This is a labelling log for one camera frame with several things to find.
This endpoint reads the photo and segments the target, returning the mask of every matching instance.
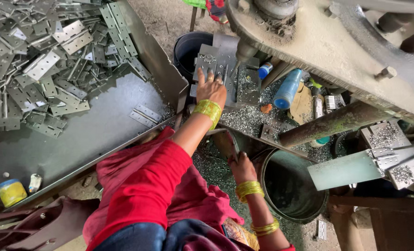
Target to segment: blue lid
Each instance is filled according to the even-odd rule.
[[[269,69],[261,67],[258,69],[258,77],[264,79],[269,74]]]
[[[273,101],[273,104],[280,109],[288,109],[290,107],[290,104],[288,101],[282,99],[282,98],[277,98]]]
[[[11,185],[11,184],[13,184],[15,182],[20,182],[20,180],[18,180],[18,179],[6,180],[6,181],[0,183],[0,189],[3,188],[3,187],[5,187],[5,186]]]
[[[323,137],[323,138],[320,138],[320,139],[316,139],[315,141],[317,143],[321,144],[321,145],[324,145],[324,144],[328,143],[329,140],[330,140],[330,137],[326,136],[326,137]]]

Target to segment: black bucket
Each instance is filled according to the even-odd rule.
[[[307,169],[314,163],[279,149],[266,150],[252,162],[276,218],[307,224],[325,210],[329,191],[315,188]]]
[[[189,83],[193,83],[194,59],[198,57],[201,44],[212,45],[213,34],[193,31],[177,38],[173,47],[173,64]]]

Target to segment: yellow bangle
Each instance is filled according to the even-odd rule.
[[[209,130],[213,130],[216,127],[216,124],[220,120],[221,113],[223,112],[221,110],[220,105],[218,105],[216,102],[213,102],[208,99],[204,99],[198,102],[198,104],[195,106],[193,113],[202,113],[204,115],[207,115],[213,124],[211,125]]]
[[[235,189],[238,200],[242,203],[247,203],[246,195],[259,193],[264,197],[263,189],[258,181],[245,181],[237,186]]]
[[[253,223],[250,224],[250,229],[252,229],[252,231],[255,232],[255,235],[257,237],[271,234],[277,231],[277,229],[279,228],[280,228],[280,223],[278,222],[276,218],[273,219],[273,222],[271,224],[265,225],[265,226],[255,227]]]

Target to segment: yellow container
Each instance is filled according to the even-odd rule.
[[[10,207],[26,197],[26,190],[18,179],[7,180],[0,184],[0,198],[4,207]]]

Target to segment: dirty floor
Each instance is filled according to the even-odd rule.
[[[183,3],[181,0],[128,0],[137,14],[141,17],[147,32],[152,34],[171,60],[173,58],[173,45],[177,37],[187,33],[190,28],[192,7]],[[197,13],[197,20],[194,30],[206,32],[219,32],[234,35],[229,25],[220,25],[213,21],[206,13],[204,18],[199,18],[200,10]],[[250,214],[246,205],[238,202],[235,191],[235,182],[229,174],[229,168],[225,161],[212,153],[208,148],[208,143],[200,146],[193,155],[193,162],[201,175],[209,185],[217,185],[231,197],[231,206],[246,221],[246,228],[249,228]],[[97,175],[91,175],[92,180],[87,187],[82,186],[82,181],[77,182],[68,189],[62,191],[60,195],[67,195],[75,199],[101,198],[101,193],[95,189]],[[327,223],[327,240],[314,241],[316,235],[317,221]],[[294,244],[298,251],[339,251],[337,237],[333,225],[326,216],[320,215],[316,220],[306,225],[292,223],[281,220],[280,226],[288,240]],[[361,237],[364,241],[366,251],[375,251],[376,245],[372,230],[362,230]],[[73,241],[58,248],[59,251],[83,251],[86,249],[85,242],[80,236]]]

